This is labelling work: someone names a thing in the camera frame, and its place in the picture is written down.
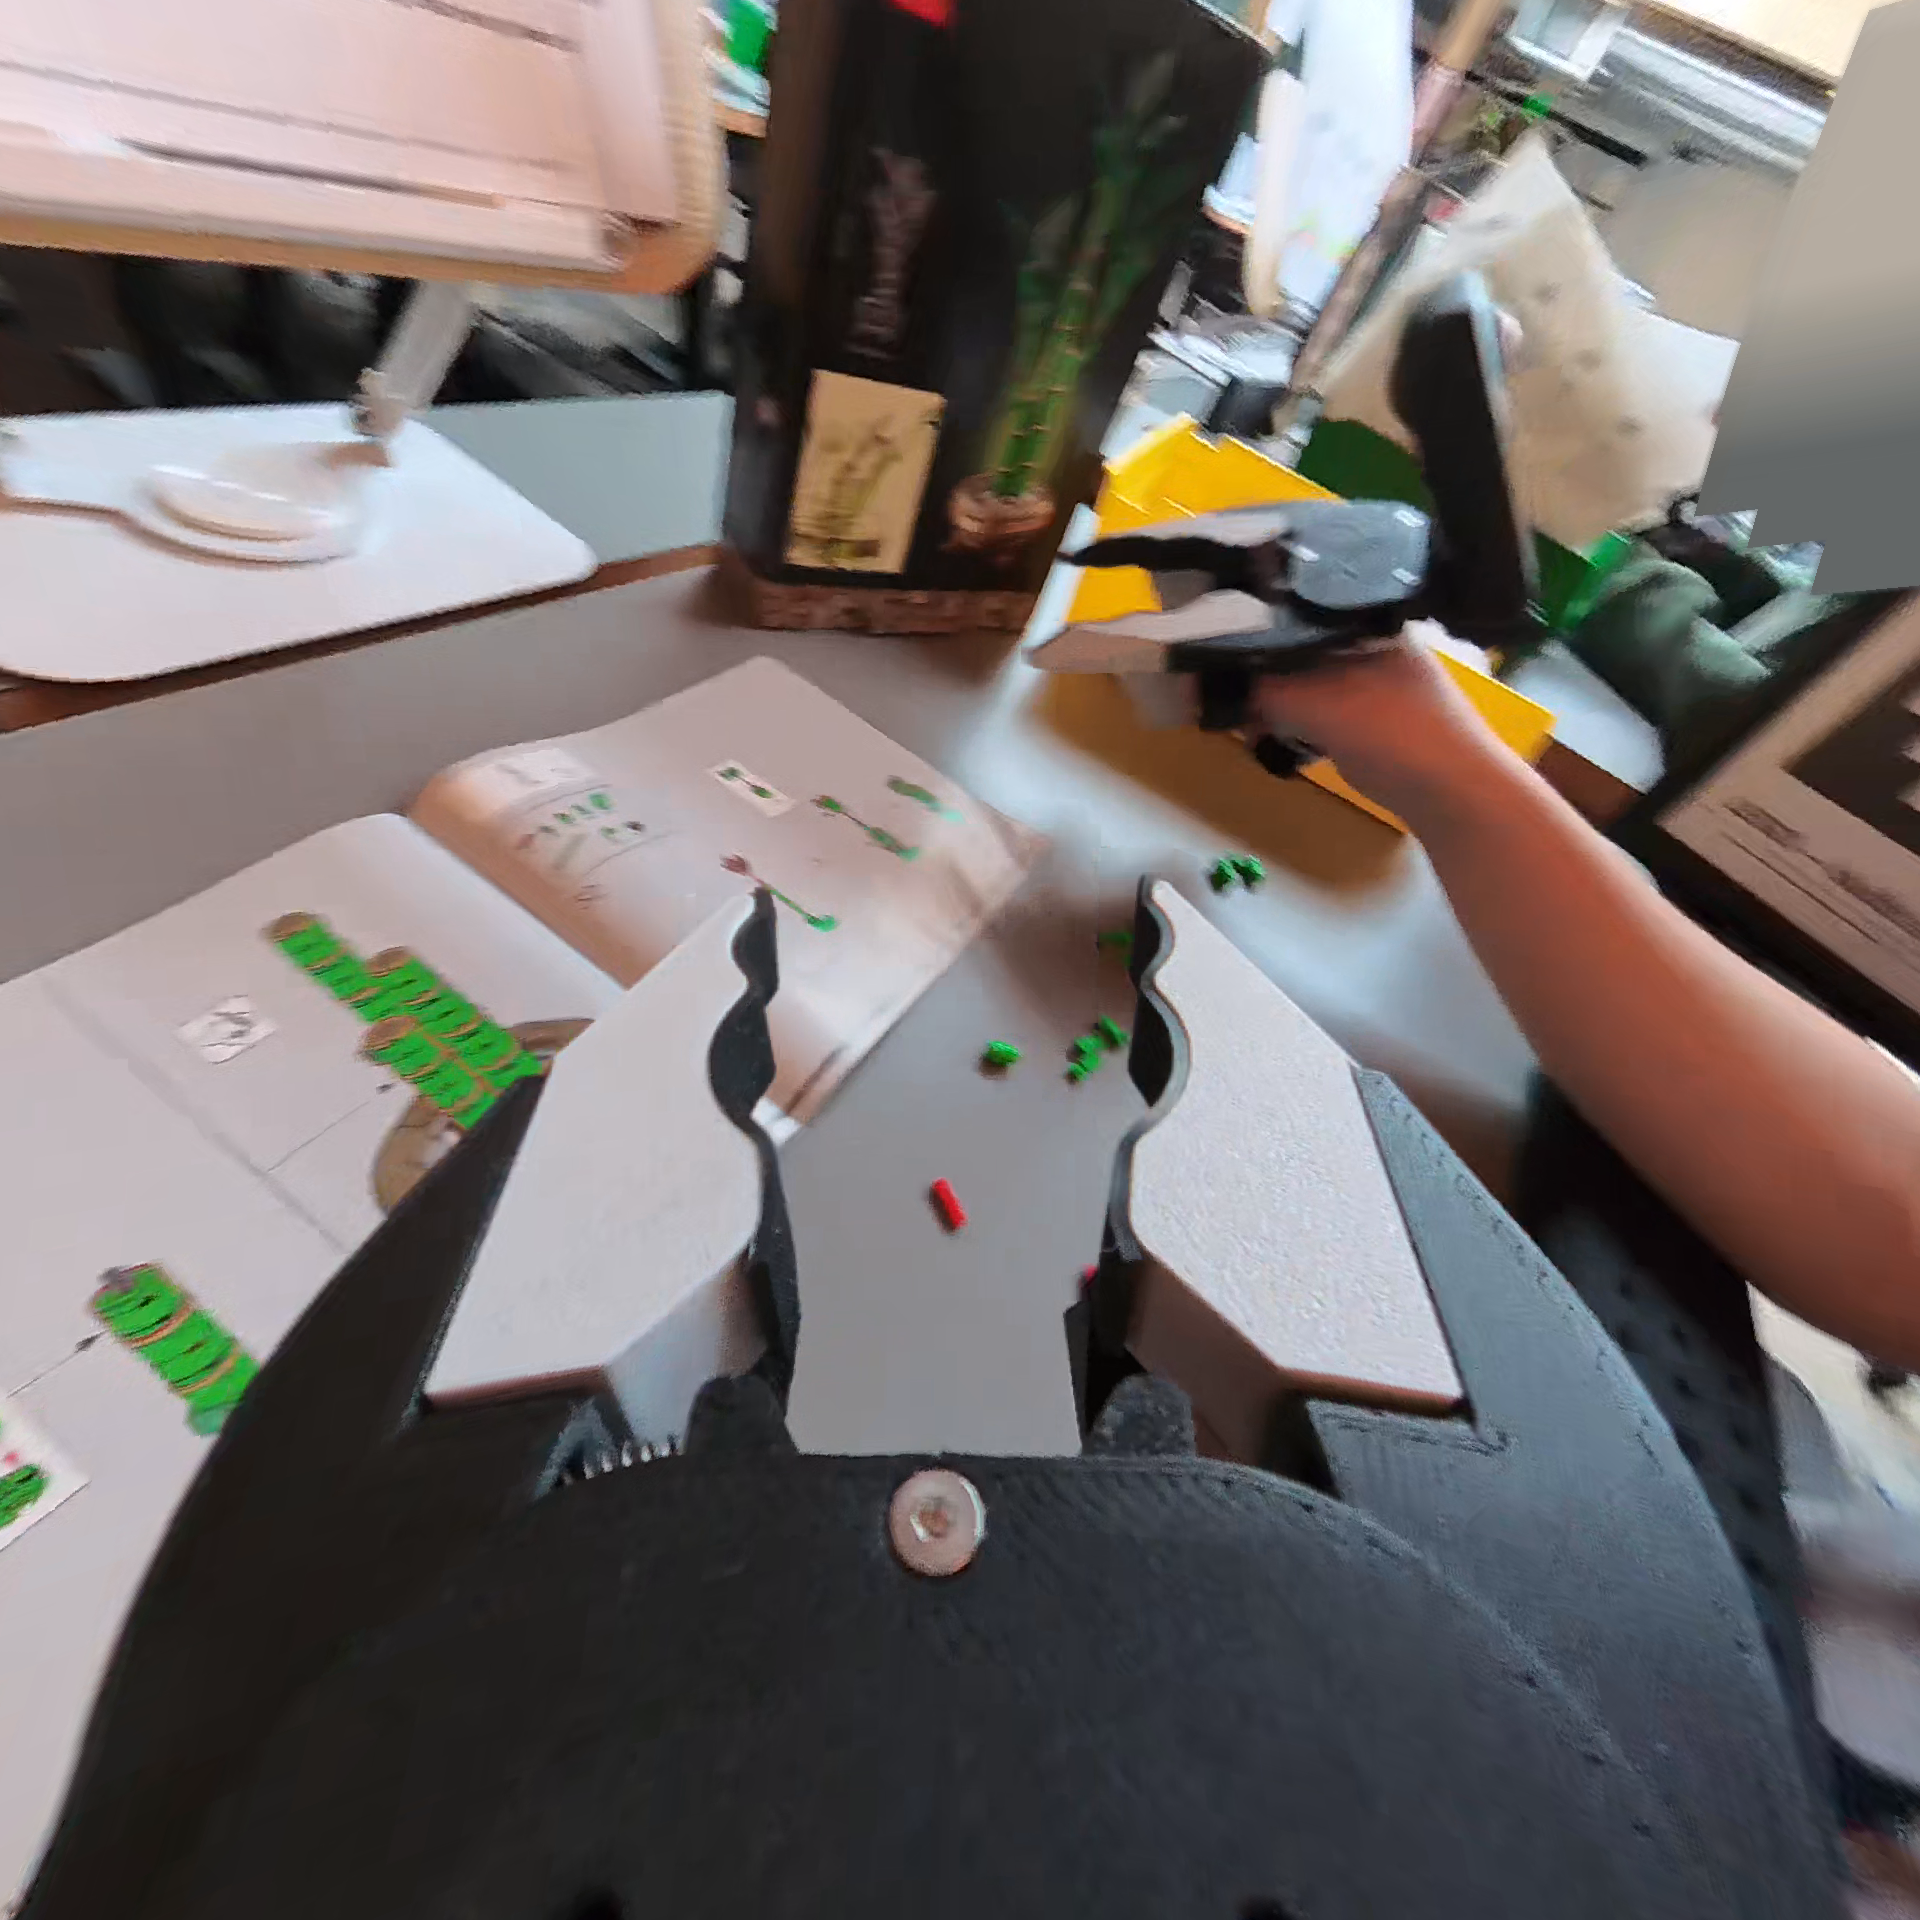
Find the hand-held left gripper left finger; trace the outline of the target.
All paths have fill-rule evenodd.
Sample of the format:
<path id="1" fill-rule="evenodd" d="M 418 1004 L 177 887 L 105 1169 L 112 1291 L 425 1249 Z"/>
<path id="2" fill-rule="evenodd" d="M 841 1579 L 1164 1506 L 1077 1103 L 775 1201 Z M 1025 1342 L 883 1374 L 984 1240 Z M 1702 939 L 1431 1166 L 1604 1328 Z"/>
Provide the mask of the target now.
<path id="1" fill-rule="evenodd" d="M 425 1374 L 430 1409 L 609 1396 L 637 1444 L 711 1377 L 784 1412 L 801 1345 L 771 1090 L 769 891 L 721 905 L 549 1067 Z"/>

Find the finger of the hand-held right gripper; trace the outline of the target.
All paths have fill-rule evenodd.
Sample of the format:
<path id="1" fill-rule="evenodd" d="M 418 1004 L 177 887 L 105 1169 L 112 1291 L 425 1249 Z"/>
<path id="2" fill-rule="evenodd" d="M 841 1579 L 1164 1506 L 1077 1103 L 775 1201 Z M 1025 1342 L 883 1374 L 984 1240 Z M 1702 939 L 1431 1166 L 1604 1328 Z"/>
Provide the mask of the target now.
<path id="1" fill-rule="evenodd" d="M 1205 517 L 1155 518 L 1116 536 L 1093 536 L 1065 552 L 1081 576 L 1138 572 L 1150 588 L 1126 605 L 1102 601 L 1099 619 L 1144 619 L 1194 608 L 1205 599 L 1243 599 L 1259 608 L 1300 612 L 1300 511 L 1242 505 Z"/>
<path id="2" fill-rule="evenodd" d="M 1274 613 L 1274 605 L 1214 588 L 1174 612 L 1071 622 L 1025 648 L 1023 659 L 1049 675 L 1116 679 L 1144 724 L 1193 728 L 1201 715 L 1201 695 L 1193 674 L 1174 669 L 1174 650 L 1194 639 L 1266 638 Z"/>

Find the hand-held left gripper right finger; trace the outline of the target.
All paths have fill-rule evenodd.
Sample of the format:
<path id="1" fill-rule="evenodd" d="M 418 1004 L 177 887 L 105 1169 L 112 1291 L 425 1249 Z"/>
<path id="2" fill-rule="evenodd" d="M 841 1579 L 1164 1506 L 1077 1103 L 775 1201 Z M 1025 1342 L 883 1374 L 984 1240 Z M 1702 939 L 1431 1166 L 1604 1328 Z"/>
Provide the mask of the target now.
<path id="1" fill-rule="evenodd" d="M 1468 1385 L 1358 1067 L 1170 878 L 1132 939 L 1123 1134 L 1099 1280 L 1107 1339 L 1201 1423 L 1287 1401 L 1452 1420 Z"/>

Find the person's right forearm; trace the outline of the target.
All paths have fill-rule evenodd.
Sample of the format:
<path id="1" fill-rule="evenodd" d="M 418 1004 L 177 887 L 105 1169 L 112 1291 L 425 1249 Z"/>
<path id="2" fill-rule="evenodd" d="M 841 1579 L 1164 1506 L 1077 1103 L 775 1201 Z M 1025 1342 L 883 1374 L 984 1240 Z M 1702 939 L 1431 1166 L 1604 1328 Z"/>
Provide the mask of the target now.
<path id="1" fill-rule="evenodd" d="M 1917 1372 L 1917 1079 L 1461 721 L 1391 802 L 1535 1057 L 1740 1280 Z"/>

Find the scattered small green lego bricks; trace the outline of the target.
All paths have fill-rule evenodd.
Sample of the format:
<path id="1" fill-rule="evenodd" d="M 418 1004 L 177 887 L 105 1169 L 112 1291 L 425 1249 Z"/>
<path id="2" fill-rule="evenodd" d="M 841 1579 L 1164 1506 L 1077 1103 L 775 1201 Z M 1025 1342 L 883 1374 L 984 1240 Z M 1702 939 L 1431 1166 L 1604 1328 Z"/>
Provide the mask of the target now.
<path id="1" fill-rule="evenodd" d="M 1214 896 L 1259 891 L 1259 887 L 1263 887 L 1263 883 L 1266 883 L 1266 873 L 1263 873 L 1261 857 L 1224 853 L 1205 867 L 1205 886 Z M 1093 985 L 1116 990 L 1119 973 L 1126 973 L 1126 967 L 1132 960 L 1132 947 L 1138 947 L 1132 921 L 1102 925 L 1090 933 Z M 1102 1010 L 1069 1038 L 1065 1056 L 1062 1056 L 1062 1079 L 1069 1083 L 1083 1083 L 1107 1062 L 1123 1057 L 1126 1048 L 1129 1048 L 1126 1021 L 1116 1014 Z M 989 1042 L 984 1042 L 984 1048 L 978 1056 L 978 1072 L 980 1072 L 980 1079 L 1004 1080 L 1023 1064 L 1025 1053 L 1029 1048 L 1014 1038 L 989 1038 Z"/>

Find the black bamboo lego set box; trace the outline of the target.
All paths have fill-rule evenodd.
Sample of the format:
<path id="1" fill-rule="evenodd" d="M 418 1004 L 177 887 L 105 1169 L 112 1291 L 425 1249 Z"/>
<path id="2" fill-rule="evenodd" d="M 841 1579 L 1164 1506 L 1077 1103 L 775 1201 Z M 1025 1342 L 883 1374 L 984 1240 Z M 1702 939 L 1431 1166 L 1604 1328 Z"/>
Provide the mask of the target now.
<path id="1" fill-rule="evenodd" d="M 1223 5 L 782 5 L 721 552 L 749 623 L 1029 623 L 1263 78 Z"/>

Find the lego instruction booklet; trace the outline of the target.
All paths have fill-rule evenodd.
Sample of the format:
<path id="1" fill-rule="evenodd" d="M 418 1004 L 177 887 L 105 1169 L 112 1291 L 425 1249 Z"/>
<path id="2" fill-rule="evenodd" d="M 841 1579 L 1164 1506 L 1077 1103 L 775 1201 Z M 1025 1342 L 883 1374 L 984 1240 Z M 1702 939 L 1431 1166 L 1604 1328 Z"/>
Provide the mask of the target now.
<path id="1" fill-rule="evenodd" d="M 523 1073 L 769 891 L 789 1139 L 1042 836 L 779 659 L 477 755 L 5 985 L 5 1913 L 241 1396 Z"/>

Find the person's right hand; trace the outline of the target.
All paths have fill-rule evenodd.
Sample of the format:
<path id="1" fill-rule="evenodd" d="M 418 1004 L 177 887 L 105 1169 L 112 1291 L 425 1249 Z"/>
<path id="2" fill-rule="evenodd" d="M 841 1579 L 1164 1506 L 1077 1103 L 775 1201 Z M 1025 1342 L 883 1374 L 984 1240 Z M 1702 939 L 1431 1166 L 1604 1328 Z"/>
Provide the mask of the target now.
<path id="1" fill-rule="evenodd" d="M 1499 795 L 1508 752 L 1468 702 L 1445 632 L 1414 622 L 1394 639 L 1259 682 L 1266 731 L 1329 759 L 1341 782 L 1423 833 Z"/>

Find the yellow plastic bin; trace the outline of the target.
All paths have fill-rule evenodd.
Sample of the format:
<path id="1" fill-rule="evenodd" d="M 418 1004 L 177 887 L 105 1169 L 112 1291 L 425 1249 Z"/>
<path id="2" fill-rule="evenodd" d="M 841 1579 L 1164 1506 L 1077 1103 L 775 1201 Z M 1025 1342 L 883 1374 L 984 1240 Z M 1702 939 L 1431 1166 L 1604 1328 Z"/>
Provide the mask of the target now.
<path id="1" fill-rule="evenodd" d="M 1166 518 L 1214 511 L 1276 511 L 1335 502 L 1339 496 L 1284 466 L 1251 444 L 1209 437 L 1180 415 L 1107 460 L 1093 500 L 1093 536 L 1129 536 Z M 1075 572 L 1075 590 L 1052 632 L 1158 612 L 1158 590 L 1139 570 Z M 1539 763 L 1556 735 L 1556 715 L 1482 669 L 1468 645 L 1446 645 L 1446 674 L 1478 719 L 1512 755 Z"/>

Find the green plastic bin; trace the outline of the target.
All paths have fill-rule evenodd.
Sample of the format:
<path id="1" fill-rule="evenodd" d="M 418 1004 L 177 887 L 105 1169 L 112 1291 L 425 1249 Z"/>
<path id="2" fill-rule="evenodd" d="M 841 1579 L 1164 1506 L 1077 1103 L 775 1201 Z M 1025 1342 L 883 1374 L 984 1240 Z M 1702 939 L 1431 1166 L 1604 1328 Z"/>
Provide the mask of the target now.
<path id="1" fill-rule="evenodd" d="M 1423 475 L 1401 444 L 1361 423 L 1318 419 L 1292 466 L 1311 482 L 1350 500 L 1397 500 L 1433 517 Z M 1535 531 L 1539 622 L 1572 633 L 1596 605 L 1607 578 L 1632 558 L 1632 536 L 1604 536 L 1584 548 Z"/>

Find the white printed paper bag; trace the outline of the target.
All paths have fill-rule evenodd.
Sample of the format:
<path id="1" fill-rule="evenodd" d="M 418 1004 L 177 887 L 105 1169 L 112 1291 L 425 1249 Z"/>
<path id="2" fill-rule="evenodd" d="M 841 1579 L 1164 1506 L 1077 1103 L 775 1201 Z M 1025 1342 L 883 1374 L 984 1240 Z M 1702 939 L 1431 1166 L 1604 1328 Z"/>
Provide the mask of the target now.
<path id="1" fill-rule="evenodd" d="M 1445 228 L 1416 238 L 1332 354 L 1327 419 L 1411 448 L 1387 399 L 1397 332 L 1416 296 L 1468 270 L 1522 329 L 1508 470 L 1535 531 L 1588 552 L 1667 518 L 1671 500 L 1702 488 L 1739 342 L 1661 319 L 1630 294 L 1535 133 Z"/>

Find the dark green cloth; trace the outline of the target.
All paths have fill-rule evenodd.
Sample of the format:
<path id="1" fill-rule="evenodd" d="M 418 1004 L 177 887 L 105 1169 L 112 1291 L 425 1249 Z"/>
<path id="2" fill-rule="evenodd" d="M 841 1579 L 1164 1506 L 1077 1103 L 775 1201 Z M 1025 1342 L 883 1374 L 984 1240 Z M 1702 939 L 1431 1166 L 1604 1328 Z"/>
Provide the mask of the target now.
<path id="1" fill-rule="evenodd" d="M 1746 719 L 1832 612 L 1806 566 L 1681 522 L 1630 546 L 1569 648 L 1679 763 Z"/>

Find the white chart poster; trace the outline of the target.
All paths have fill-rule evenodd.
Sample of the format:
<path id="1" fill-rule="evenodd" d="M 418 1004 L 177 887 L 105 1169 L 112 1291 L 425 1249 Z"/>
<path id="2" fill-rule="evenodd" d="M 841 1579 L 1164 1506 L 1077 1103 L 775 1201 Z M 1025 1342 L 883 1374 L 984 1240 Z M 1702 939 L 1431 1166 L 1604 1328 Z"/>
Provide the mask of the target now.
<path id="1" fill-rule="evenodd" d="M 1263 5 L 1274 63 L 1259 100 L 1242 294 L 1261 319 L 1317 315 L 1411 156 L 1414 6 Z"/>

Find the white flat stand base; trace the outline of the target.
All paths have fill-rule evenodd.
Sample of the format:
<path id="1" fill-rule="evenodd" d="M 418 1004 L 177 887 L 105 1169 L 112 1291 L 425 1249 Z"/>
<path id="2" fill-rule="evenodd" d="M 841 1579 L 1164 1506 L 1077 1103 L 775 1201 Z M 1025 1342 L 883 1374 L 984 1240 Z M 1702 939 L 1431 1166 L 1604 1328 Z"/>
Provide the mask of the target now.
<path id="1" fill-rule="evenodd" d="M 5 675 L 123 687 L 472 612 L 588 543 L 425 426 L 474 316 L 423 280 L 349 401 L 5 423 Z"/>

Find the light wooden board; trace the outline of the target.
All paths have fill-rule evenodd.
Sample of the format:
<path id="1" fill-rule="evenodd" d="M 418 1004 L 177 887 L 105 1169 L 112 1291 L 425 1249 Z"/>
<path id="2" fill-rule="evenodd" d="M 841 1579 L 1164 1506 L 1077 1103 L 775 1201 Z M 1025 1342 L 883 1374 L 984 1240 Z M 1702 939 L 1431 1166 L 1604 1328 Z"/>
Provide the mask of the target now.
<path id="1" fill-rule="evenodd" d="M 5 243 L 665 294 L 717 255 L 696 5 L 5 5 Z"/>

